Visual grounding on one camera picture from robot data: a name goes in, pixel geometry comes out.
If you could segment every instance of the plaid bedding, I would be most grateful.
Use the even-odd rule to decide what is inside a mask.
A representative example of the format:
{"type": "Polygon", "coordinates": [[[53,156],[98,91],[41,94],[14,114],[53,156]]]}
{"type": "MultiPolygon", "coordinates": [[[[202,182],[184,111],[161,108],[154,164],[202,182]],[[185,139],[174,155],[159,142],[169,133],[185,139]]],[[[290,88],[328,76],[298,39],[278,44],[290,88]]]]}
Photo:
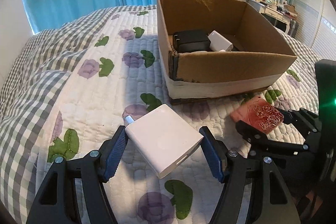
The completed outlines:
{"type": "MultiPolygon", "coordinates": [[[[26,222],[34,200],[41,129],[68,77],[113,13],[143,9],[98,10],[58,30],[42,31],[27,42],[16,59],[0,92],[0,198],[17,223],[26,222]]],[[[315,75],[314,63],[320,58],[282,35],[307,71],[315,75]]]]}

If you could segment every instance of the purple flower applique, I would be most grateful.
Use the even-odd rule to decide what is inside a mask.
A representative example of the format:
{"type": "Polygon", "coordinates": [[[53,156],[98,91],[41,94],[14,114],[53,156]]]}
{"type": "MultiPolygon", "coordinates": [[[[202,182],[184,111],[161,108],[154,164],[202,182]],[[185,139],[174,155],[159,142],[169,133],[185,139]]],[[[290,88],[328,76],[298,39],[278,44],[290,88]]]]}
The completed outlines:
{"type": "Polygon", "coordinates": [[[139,200],[137,213],[149,224],[172,224],[175,217],[169,197],[158,192],[144,194],[139,200]]]}
{"type": "Polygon", "coordinates": [[[148,113],[147,108],[144,105],[129,105],[125,108],[123,118],[131,116],[134,121],[141,118],[148,113]]]}
{"type": "Polygon", "coordinates": [[[136,52],[126,52],[123,55],[122,61],[130,68],[140,68],[144,62],[142,56],[136,52]]]}
{"type": "Polygon", "coordinates": [[[111,20],[117,19],[118,17],[120,17],[120,14],[116,14],[116,15],[114,15],[114,16],[111,18],[111,20]]]}
{"type": "Polygon", "coordinates": [[[292,107],[292,103],[287,98],[279,98],[274,101],[274,106],[283,110],[289,110],[292,107]]]}
{"type": "Polygon", "coordinates": [[[286,75],[286,78],[293,87],[295,87],[296,89],[300,88],[300,82],[295,80],[295,78],[292,75],[286,75]]]}
{"type": "Polygon", "coordinates": [[[52,136],[51,136],[50,143],[52,143],[53,140],[55,140],[57,137],[59,137],[61,135],[62,127],[63,127],[62,113],[59,111],[58,115],[57,115],[57,118],[56,118],[54,130],[52,131],[52,136]]]}
{"type": "Polygon", "coordinates": [[[133,30],[121,30],[119,35],[126,40],[133,40],[135,37],[135,32],[133,30]]]}
{"type": "Polygon", "coordinates": [[[78,75],[86,79],[91,78],[99,72],[99,63],[96,60],[90,59],[85,60],[83,65],[78,71],[78,75]]]}
{"type": "Polygon", "coordinates": [[[204,120],[210,114],[210,108],[206,101],[199,103],[184,104],[182,112],[193,121],[204,120]]]}

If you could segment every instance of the red object with rose pattern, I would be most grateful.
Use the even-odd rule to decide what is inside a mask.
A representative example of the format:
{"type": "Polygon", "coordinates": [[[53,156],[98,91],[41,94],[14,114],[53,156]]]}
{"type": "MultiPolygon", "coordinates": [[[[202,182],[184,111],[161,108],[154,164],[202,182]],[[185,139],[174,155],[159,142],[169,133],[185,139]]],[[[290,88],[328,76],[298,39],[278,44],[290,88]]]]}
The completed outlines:
{"type": "Polygon", "coordinates": [[[257,130],[268,134],[284,120],[284,116],[274,106],[255,96],[230,114],[233,121],[242,120],[257,130]]]}

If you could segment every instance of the white power adapter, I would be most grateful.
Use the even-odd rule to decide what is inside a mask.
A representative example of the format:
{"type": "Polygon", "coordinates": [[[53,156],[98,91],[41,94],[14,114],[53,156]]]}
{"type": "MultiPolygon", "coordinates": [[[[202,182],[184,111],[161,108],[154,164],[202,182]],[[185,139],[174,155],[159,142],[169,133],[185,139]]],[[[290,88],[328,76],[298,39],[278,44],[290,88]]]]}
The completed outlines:
{"type": "Polygon", "coordinates": [[[186,160],[203,139],[202,134],[165,104],[132,123],[129,119],[126,118],[129,125],[125,132],[159,179],[186,160]]]}
{"type": "Polygon", "coordinates": [[[214,52],[230,52],[233,49],[233,44],[216,31],[209,34],[208,38],[210,49],[214,52]]]}

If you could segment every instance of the wall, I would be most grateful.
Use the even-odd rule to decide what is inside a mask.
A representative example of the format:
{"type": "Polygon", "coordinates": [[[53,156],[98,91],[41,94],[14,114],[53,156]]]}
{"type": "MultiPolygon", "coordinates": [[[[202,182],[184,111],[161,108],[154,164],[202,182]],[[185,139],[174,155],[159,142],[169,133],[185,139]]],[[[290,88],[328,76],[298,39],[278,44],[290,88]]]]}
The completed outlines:
{"type": "Polygon", "coordinates": [[[330,0],[294,0],[299,28],[296,39],[323,58],[336,60],[336,11],[330,0]]]}
{"type": "Polygon", "coordinates": [[[22,0],[0,0],[0,88],[31,36],[22,0]]]}

